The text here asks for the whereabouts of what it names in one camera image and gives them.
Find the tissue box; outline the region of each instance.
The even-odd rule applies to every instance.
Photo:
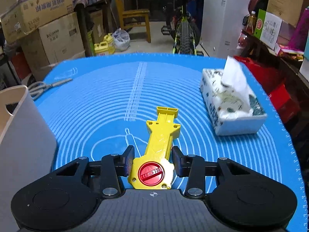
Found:
[[[216,135],[255,134],[267,114],[253,91],[249,90],[251,110],[242,111],[242,101],[221,84],[223,69],[203,69],[200,91],[207,106]]]

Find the bicycle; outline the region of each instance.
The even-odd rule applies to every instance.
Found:
[[[187,12],[187,3],[193,0],[163,0],[166,25],[161,28],[163,35],[171,35],[175,40],[173,53],[204,55],[196,50],[200,42],[200,31],[194,19]]]

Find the white plastic bag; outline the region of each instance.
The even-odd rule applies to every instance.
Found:
[[[130,36],[125,30],[119,28],[116,30],[112,37],[114,38],[115,48],[117,51],[125,51],[130,46]]]

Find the screw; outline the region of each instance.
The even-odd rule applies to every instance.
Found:
[[[192,196],[199,196],[202,193],[203,193],[203,190],[201,190],[200,188],[197,188],[197,187],[193,187],[193,188],[190,188],[188,190],[188,194],[192,195]]]
[[[113,187],[108,187],[108,188],[105,188],[102,192],[104,195],[113,196],[118,193],[118,190]]]

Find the scissors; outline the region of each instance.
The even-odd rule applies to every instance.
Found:
[[[32,96],[33,100],[36,100],[40,96],[42,96],[42,94],[44,92],[46,92],[47,90],[49,90],[50,88],[63,85],[63,84],[70,82],[72,80],[73,80],[72,78],[68,78],[68,79],[61,80],[61,81],[58,81],[58,82],[55,82],[55,83],[49,84],[49,85],[44,83],[44,82],[35,82],[28,87],[28,90],[29,90],[30,95]]]

